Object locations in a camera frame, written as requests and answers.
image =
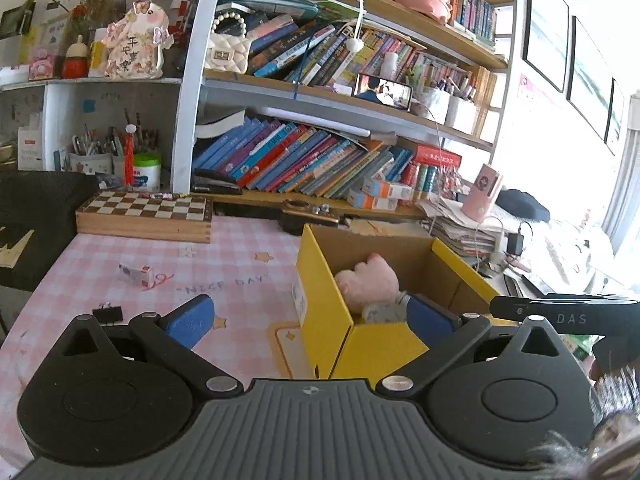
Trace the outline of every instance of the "stack of papers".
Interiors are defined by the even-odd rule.
[[[493,252],[502,232],[499,220],[487,217],[479,224],[461,211],[460,202],[446,198],[438,203],[437,197],[432,196],[430,200],[421,200],[419,205],[430,219],[435,219],[431,235],[443,241],[458,256],[475,257],[477,251],[482,258]],[[494,206],[491,215],[500,218],[505,234],[518,231],[519,222],[498,206]]]

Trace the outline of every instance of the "phone screen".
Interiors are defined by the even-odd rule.
[[[378,76],[358,74],[353,96],[399,110],[408,110],[412,88],[409,85],[389,81]]]

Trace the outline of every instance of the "picture frame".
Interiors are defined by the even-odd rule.
[[[31,28],[35,7],[34,2],[26,8],[19,6],[3,12],[0,17],[0,40],[27,34]]]
[[[609,105],[609,120],[607,121],[607,135],[604,139],[607,147],[614,155],[620,148],[622,136],[622,117],[625,112],[625,95],[622,93],[618,82],[611,80],[611,100]]]
[[[564,0],[527,0],[522,59],[559,92],[564,92],[569,16]]]
[[[580,20],[573,17],[567,99],[604,140],[611,102],[611,70]]]

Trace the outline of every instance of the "desk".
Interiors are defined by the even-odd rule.
[[[31,459],[15,416],[20,394],[71,319],[101,302],[121,305],[128,321],[210,294],[214,329],[195,352],[245,387],[254,377],[310,378],[290,295],[299,243],[275,221],[231,217],[214,217],[208,245],[77,235],[0,348],[0,480]],[[121,277],[119,263],[149,264],[170,278],[142,291]]]

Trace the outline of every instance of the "quilted purse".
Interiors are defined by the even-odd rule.
[[[240,23],[240,37],[229,34],[217,34],[216,27],[225,18],[235,18]],[[225,12],[213,20],[207,55],[204,66],[222,72],[236,72],[244,74],[249,61],[249,48],[251,40],[246,37],[246,25],[244,18],[236,12]]]

